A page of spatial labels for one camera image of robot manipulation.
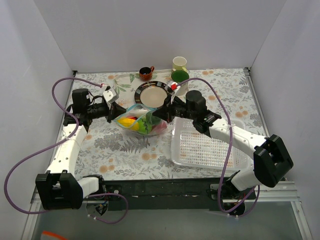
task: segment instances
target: mug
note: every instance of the mug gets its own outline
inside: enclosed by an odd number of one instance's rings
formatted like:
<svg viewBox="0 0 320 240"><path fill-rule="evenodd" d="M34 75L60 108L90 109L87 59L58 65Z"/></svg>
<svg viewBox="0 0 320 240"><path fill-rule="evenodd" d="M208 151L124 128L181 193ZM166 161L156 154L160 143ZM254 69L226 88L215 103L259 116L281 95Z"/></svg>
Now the mug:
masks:
<svg viewBox="0 0 320 240"><path fill-rule="evenodd" d="M143 81L149 81L152 78L152 73L155 70L154 66L151 67L143 67L139 71L139 76Z"/></svg>
<svg viewBox="0 0 320 240"><path fill-rule="evenodd" d="M181 83L184 80L189 79L189 74L184 70L174 70L173 73L171 73L171 79L176 83ZM176 93L177 96L182 96L186 92L188 92L188 83L184 83L180 86L179 91Z"/></svg>
<svg viewBox="0 0 320 240"><path fill-rule="evenodd" d="M172 70L183 70L187 71L187 59L185 59L183 56L176 56L172 60Z"/></svg>

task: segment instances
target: plate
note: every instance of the plate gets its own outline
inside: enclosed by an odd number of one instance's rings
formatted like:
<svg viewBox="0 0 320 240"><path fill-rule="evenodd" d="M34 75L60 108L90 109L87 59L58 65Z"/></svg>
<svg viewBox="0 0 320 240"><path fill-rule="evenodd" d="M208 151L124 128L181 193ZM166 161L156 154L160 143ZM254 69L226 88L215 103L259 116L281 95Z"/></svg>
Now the plate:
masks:
<svg viewBox="0 0 320 240"><path fill-rule="evenodd" d="M137 104L146 105L149 108L159 108L169 96L165 89L167 85L161 81L148 81L141 84L135 91L134 100Z"/></svg>

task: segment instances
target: green mug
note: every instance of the green mug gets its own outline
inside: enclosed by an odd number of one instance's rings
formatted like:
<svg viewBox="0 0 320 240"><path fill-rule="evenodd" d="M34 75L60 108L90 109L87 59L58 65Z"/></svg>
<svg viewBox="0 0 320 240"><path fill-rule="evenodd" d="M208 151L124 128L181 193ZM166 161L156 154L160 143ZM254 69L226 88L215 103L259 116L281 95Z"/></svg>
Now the green mug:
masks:
<svg viewBox="0 0 320 240"><path fill-rule="evenodd" d="M189 74L184 70L174 70L171 73L171 79L178 84L183 82L184 80L189 79L189 78L190 78ZM188 92L188 83L187 82L180 86L180 89L176 95L182 96L182 95L186 94L186 92Z"/></svg>

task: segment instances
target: floral tablecloth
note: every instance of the floral tablecloth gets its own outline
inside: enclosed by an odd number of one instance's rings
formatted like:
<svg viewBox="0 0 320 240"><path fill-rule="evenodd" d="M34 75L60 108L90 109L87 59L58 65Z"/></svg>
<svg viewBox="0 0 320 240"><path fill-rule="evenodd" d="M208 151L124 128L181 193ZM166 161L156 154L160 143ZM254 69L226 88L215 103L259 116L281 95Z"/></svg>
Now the floral tablecloth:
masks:
<svg viewBox="0 0 320 240"><path fill-rule="evenodd" d="M128 74L131 80L136 72L78 73L76 77L95 83L114 85L118 92L134 95L136 89L130 84L121 86L115 82L118 75ZM262 120L255 105L243 69L207 69L189 71L191 78L199 77L210 82L216 89L231 118L241 119L252 133L264 135ZM161 76L153 77L162 81ZM93 95L100 95L98 87L75 81L72 89L88 88ZM201 81L189 82L189 90L199 90L207 100L208 109L226 117L210 88ZM124 107L134 104L127 98L119 98L117 103ZM90 126L88 135L81 146L75 167L75 177L80 179L91 174L103 175L105 180L141 180L168 178L219 177L218 170L208 170L174 165L171 162L171 131L150 137L128 135L114 122L105 118L96 119Z"/></svg>

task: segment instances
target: red mug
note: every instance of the red mug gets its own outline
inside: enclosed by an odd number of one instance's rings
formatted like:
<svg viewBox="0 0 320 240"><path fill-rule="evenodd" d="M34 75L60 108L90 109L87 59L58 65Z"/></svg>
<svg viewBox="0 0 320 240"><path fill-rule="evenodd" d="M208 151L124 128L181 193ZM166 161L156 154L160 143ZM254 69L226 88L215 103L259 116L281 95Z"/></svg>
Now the red mug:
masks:
<svg viewBox="0 0 320 240"><path fill-rule="evenodd" d="M139 71L139 76L143 81L149 81L152 78L152 73L155 70L154 66L151 67L143 67Z"/></svg>

